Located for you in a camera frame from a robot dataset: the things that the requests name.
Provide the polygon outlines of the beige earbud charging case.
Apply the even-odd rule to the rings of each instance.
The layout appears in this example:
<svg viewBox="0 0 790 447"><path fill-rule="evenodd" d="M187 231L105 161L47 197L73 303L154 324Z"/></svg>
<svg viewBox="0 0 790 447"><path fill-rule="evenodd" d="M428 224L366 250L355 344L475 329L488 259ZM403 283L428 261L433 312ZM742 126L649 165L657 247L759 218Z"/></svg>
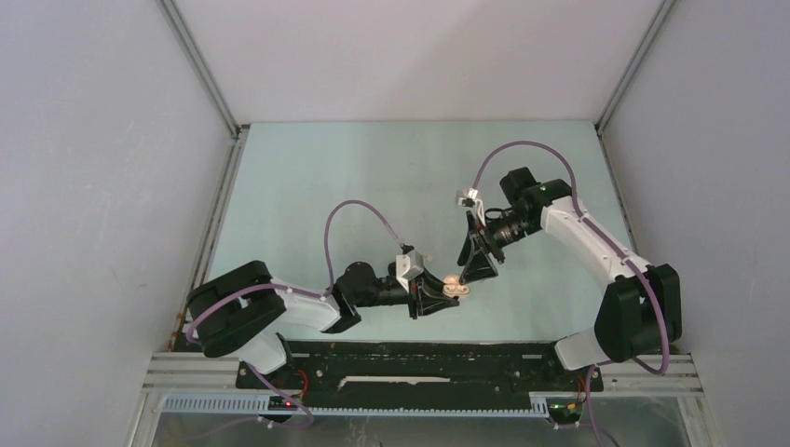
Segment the beige earbud charging case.
<svg viewBox="0 0 790 447"><path fill-rule="evenodd" d="M451 298L464 297L470 294L470 288L461 282L459 275L447 275L443 279L443 294Z"/></svg>

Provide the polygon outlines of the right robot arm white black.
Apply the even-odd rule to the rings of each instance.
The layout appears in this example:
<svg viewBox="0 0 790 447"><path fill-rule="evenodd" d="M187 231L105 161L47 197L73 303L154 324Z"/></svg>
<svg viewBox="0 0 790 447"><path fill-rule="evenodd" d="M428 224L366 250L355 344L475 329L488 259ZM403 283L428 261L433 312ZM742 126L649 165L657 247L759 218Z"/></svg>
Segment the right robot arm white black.
<svg viewBox="0 0 790 447"><path fill-rule="evenodd" d="M624 362L670 350L683 331L680 277L619 243L582 207L562 179L537 181L528 168L510 171L499 185L509 206L489 217L480 193L468 188L457 204L467 208L468 234L457 263L463 283L497 276L504 250L543 231L577 256L603 292L591 328L556 341L541 365L545 383L565 389L579 369Z"/></svg>

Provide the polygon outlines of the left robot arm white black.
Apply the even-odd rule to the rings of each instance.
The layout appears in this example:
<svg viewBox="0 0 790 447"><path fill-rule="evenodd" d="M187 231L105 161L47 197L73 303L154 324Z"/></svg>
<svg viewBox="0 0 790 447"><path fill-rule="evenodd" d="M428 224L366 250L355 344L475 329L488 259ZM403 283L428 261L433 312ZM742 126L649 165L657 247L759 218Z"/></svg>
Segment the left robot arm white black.
<svg viewBox="0 0 790 447"><path fill-rule="evenodd" d="M361 321L361 307L404 305L411 318L419 318L457 306L469 292L455 275L438 279L424 271L404 278L390 264L388 275L379 277L362 262L349 265L329 290L317 292L283 282L264 262L251 261L188 294L193 321L185 337L207 358L250 363L264 381L279 388L292 381L294 363L277 325L335 334Z"/></svg>

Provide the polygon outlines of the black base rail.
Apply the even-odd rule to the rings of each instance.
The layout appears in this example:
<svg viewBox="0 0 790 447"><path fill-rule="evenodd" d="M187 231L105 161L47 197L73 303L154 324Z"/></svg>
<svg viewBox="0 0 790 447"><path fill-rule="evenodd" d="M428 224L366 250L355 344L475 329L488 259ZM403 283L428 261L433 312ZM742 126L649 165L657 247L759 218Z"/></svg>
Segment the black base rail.
<svg viewBox="0 0 790 447"><path fill-rule="evenodd" d="M514 410L546 393L583 400L587 372L563 370L545 343L291 341L268 377L307 407Z"/></svg>

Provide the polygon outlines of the right aluminium frame post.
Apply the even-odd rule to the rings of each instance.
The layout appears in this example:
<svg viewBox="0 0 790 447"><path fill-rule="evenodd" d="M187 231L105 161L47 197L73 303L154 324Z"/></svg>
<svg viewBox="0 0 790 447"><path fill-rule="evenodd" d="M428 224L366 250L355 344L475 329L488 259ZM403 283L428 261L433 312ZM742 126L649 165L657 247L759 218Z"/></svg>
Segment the right aluminium frame post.
<svg viewBox="0 0 790 447"><path fill-rule="evenodd" d="M612 93L609 95L601 114L595 122L595 129L598 136L603 136L605 134L606 129L610 125L616 112L619 110L622 101L628 93L628 90L638 76L642 66L647 61L652 48L655 46L663 29L670 21L679 4L680 1L678 0L662 0L659 3L658 8L648 23L644 33L642 34L636 49L626 64L620 79L618 80Z"/></svg>

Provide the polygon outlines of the aluminium frame post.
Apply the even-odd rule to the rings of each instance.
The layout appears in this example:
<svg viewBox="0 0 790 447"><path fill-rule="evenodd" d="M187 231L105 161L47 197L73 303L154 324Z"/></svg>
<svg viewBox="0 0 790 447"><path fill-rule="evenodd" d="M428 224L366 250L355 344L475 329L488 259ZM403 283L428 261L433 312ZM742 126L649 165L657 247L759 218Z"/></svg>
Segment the aluminium frame post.
<svg viewBox="0 0 790 447"><path fill-rule="evenodd" d="M628 93L628 90L638 76L642 66L647 61L652 48L655 46L663 29L670 21L679 4L680 1L678 0L662 0L659 3L658 8L648 23L644 33L642 34L636 49L626 64L620 79L618 80L612 93L609 95L601 114L595 122L595 129L598 136L603 136L605 134L606 129L610 125L616 112L619 110L622 101Z"/></svg>
<svg viewBox="0 0 790 447"><path fill-rule="evenodd" d="M233 139L236 139L240 133L241 125L231 112L225 95L202 54L183 12L177 2L173 0L157 0L157 5L192 67L198 83L203 87L212 106L220 116L225 129Z"/></svg>

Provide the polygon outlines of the left aluminium frame post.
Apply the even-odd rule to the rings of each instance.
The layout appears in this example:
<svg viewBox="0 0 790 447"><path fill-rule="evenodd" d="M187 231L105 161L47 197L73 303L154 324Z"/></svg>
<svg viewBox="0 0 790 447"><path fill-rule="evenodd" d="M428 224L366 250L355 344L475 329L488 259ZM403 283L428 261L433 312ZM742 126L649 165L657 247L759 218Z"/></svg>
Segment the left aluminium frame post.
<svg viewBox="0 0 790 447"><path fill-rule="evenodd" d="M202 54L183 12L177 2L173 0L157 0L157 5L192 67L198 83L203 87L212 106L220 116L225 129L233 139L236 139L240 133L241 125L231 112L225 95Z"/></svg>

